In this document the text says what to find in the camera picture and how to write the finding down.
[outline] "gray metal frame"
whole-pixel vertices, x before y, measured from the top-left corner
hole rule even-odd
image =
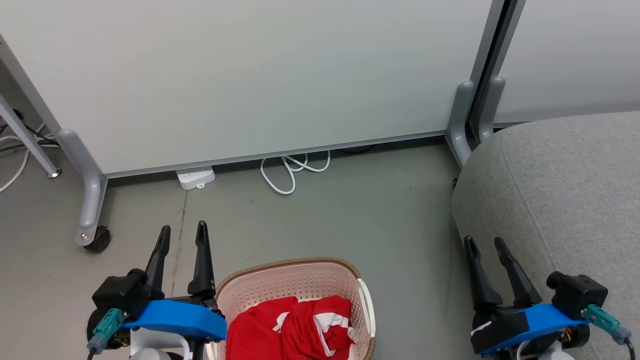
[[[456,158],[458,165],[464,167],[467,159],[471,155],[471,148],[467,142],[465,124],[471,102],[474,100],[475,86],[472,81],[464,81],[458,85],[456,97],[453,99],[451,115],[449,115],[449,126],[445,138]]]
[[[471,155],[465,126],[469,112],[472,109],[473,100],[476,97],[478,84],[482,81],[482,74],[487,65],[486,59],[489,56],[493,35],[500,21],[500,13],[504,6],[504,1],[505,0],[493,0],[491,3],[471,75],[468,81],[464,81],[458,85],[453,100],[453,107],[451,108],[451,114],[449,115],[449,125],[447,126],[445,137],[460,167],[464,166],[468,157]]]
[[[153,174],[154,172],[167,172],[167,171],[174,171],[174,170],[183,170],[185,168],[216,166],[216,165],[222,165],[222,164],[240,163],[240,162],[243,162],[243,161],[262,160],[264,158],[279,158],[279,157],[285,156],[285,155],[289,155],[290,156],[290,155],[297,155],[297,154],[307,154],[307,153],[311,153],[311,152],[323,152],[323,151],[329,151],[329,150],[338,150],[338,149],[345,149],[345,148],[348,148],[348,147],[374,145],[374,144],[378,144],[378,143],[400,142],[400,141],[405,141],[405,140],[429,138],[431,136],[444,135],[445,133],[446,133],[446,130],[426,131],[424,133],[415,133],[415,134],[399,135],[399,136],[390,136],[390,137],[386,137],[386,138],[377,138],[377,139],[362,140],[362,141],[355,141],[355,142],[336,143],[336,144],[333,144],[333,145],[322,145],[322,146],[306,147],[306,148],[303,148],[303,149],[296,149],[295,151],[275,151],[275,152],[267,152],[267,153],[264,153],[264,154],[237,156],[237,157],[233,157],[233,158],[224,158],[224,159],[218,159],[218,160],[196,161],[196,162],[193,162],[193,163],[167,165],[167,166],[163,166],[163,167],[142,168],[142,169],[137,169],[137,170],[122,171],[122,172],[107,172],[104,175],[109,179],[115,179],[115,178],[118,178],[118,177]]]
[[[22,121],[18,119],[18,116],[16,116],[16,114],[13,112],[13,109],[5,101],[2,95],[0,95],[0,117],[2,117],[4,121],[6,121],[13,132],[20,138],[20,140],[22,140],[27,149],[29,149],[29,151],[33,154],[36,160],[38,160],[42,167],[44,167],[49,178],[53,179],[55,177],[58,177],[61,172],[60,168],[53,165],[49,157],[38,145],[38,140],[33,137],[33,135],[24,126]]]
[[[73,130],[62,129],[58,141],[71,160],[84,183],[84,197],[80,211],[80,223],[76,234],[76,244],[87,246],[93,242],[98,219],[102,209],[107,178],[100,171],[80,137]]]
[[[499,76],[513,34],[518,26],[526,0],[509,0],[504,25],[499,29],[495,51],[487,61],[485,78],[478,85],[468,123],[476,141],[481,143],[493,134],[495,113],[507,79]]]

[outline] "blue plastic bracket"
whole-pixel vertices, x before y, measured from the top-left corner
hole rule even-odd
[[[209,341],[227,338],[227,321],[204,306],[173,300],[155,300],[135,322],[125,322],[122,327],[171,332],[182,336]]]
[[[519,311],[524,312],[527,317],[529,331],[522,332],[502,343],[488,348],[478,355],[488,356],[499,348],[508,348],[522,343],[523,341],[539,338],[552,332],[563,331],[569,326],[585,325],[589,326],[589,322],[585,320],[573,320],[563,314],[552,304],[536,304],[532,307]]]

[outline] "metal pole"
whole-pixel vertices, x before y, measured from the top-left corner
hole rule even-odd
[[[38,142],[33,135],[27,130],[22,121],[15,115],[11,106],[5,101],[4,97],[0,95],[0,117],[6,121],[11,127],[13,132],[24,142],[24,145],[31,151],[33,156],[47,171],[49,178],[54,178],[60,175],[60,168],[56,168],[49,157],[44,153],[42,148],[38,145]]]

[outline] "basket rim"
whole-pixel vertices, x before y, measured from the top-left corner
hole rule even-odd
[[[218,300],[218,297],[220,295],[220,293],[222,292],[222,290],[227,287],[227,285],[229,285],[230,282],[232,282],[233,280],[236,280],[239,277],[245,276],[245,275],[249,275],[249,274],[254,274],[256,272],[261,272],[264,270],[271,270],[271,269],[275,269],[275,268],[282,268],[285,266],[291,266],[291,265],[304,265],[304,264],[318,264],[318,263],[332,263],[332,264],[336,264],[336,265],[341,265],[344,268],[346,268],[347,270],[349,270],[353,276],[356,277],[356,279],[361,279],[362,276],[360,276],[360,272],[355,268],[355,266],[353,266],[351,263],[349,263],[346,260],[343,260],[341,258],[331,258],[331,257],[325,257],[325,258],[299,258],[299,259],[291,259],[291,260],[285,260],[285,261],[276,261],[274,263],[268,263],[265,265],[259,265],[259,266],[254,266],[252,268],[247,268],[244,270],[240,270],[238,272],[234,272],[233,274],[227,276],[226,279],[222,280],[222,282],[218,285],[217,289],[216,289],[216,296],[214,297],[216,299],[216,301]],[[367,349],[367,353],[366,355],[364,355],[363,360],[371,360],[371,357],[373,356],[373,351],[376,348],[376,338],[375,337],[371,337],[369,339],[369,348]]]

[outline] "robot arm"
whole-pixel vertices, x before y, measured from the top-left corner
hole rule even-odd
[[[471,344],[477,355],[518,360],[530,356],[572,359],[563,349],[586,344],[591,323],[632,350],[628,340],[631,333],[602,310],[608,290],[595,280],[586,275],[553,272],[547,278],[547,286],[556,294],[551,304],[541,304],[540,294],[504,240],[496,238],[494,245],[515,296],[512,307],[501,307],[502,298],[489,283],[475,241],[467,236],[464,245],[476,310]]]
[[[93,294],[96,310],[87,324],[90,357],[104,348],[131,346],[131,359],[199,360],[206,344],[225,340],[227,322],[215,299],[207,224],[198,223],[198,252],[189,295],[165,299],[162,282],[170,238],[171,229],[166,225],[145,271],[132,269],[127,276],[110,276]],[[182,355],[162,351],[180,347]]]

